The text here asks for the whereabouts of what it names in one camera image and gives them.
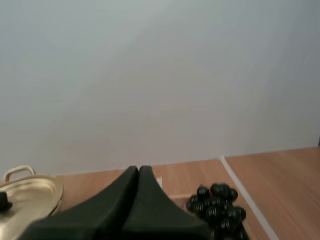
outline wooden table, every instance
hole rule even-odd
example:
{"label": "wooden table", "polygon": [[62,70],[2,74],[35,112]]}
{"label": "wooden table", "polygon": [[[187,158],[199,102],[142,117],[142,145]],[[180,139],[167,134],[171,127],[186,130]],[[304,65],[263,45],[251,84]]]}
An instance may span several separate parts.
{"label": "wooden table", "polygon": [[[227,157],[242,182],[281,240],[320,239],[320,148]],[[162,177],[168,196],[194,194],[200,184],[224,182],[237,189],[219,160],[153,166]],[[123,170],[59,176],[65,196],[61,209],[81,203],[112,183]],[[246,209],[244,227],[251,240],[269,240],[241,193],[235,202]]]}

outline white backdrop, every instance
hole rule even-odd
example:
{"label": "white backdrop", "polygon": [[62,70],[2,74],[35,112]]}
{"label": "white backdrop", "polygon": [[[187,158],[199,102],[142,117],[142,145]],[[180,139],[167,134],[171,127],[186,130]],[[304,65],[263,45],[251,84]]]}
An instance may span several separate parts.
{"label": "white backdrop", "polygon": [[318,0],[0,1],[0,174],[312,147]]}

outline pot lid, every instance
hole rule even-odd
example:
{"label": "pot lid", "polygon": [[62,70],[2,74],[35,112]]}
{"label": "pot lid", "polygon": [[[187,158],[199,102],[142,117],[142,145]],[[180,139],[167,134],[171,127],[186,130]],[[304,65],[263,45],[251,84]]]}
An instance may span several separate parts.
{"label": "pot lid", "polygon": [[[13,173],[30,176],[10,180]],[[14,240],[35,220],[51,215],[63,196],[63,185],[53,176],[36,175],[30,166],[9,170],[0,183],[0,240]]]}

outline grape bunch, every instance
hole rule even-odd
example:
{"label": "grape bunch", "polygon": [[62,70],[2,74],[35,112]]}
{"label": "grape bunch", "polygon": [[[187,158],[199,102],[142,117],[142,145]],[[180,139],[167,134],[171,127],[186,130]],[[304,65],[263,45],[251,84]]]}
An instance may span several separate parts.
{"label": "grape bunch", "polygon": [[246,211],[233,206],[238,192],[225,183],[214,183],[210,189],[200,186],[186,203],[186,208],[205,220],[212,228],[214,240],[248,240],[242,221]]}

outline white tape line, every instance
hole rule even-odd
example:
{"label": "white tape line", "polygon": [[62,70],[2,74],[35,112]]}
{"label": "white tape line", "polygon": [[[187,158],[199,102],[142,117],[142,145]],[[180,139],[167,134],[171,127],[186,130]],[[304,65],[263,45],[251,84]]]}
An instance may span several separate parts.
{"label": "white tape line", "polygon": [[240,193],[242,194],[242,196],[244,197],[244,199],[248,203],[249,207],[252,209],[254,215],[256,216],[258,221],[260,222],[262,228],[264,229],[265,233],[268,235],[270,240],[279,240],[279,237],[277,236],[275,231],[272,229],[272,227],[269,225],[267,219],[262,214],[260,209],[257,207],[255,201],[251,198],[251,196],[247,192],[246,188],[243,186],[243,184],[241,183],[239,178],[236,176],[234,171],[231,169],[231,167],[227,163],[226,159],[222,156],[222,157],[220,157],[220,161],[222,162],[225,170],[230,175],[230,177],[234,181],[235,185],[239,189]]}

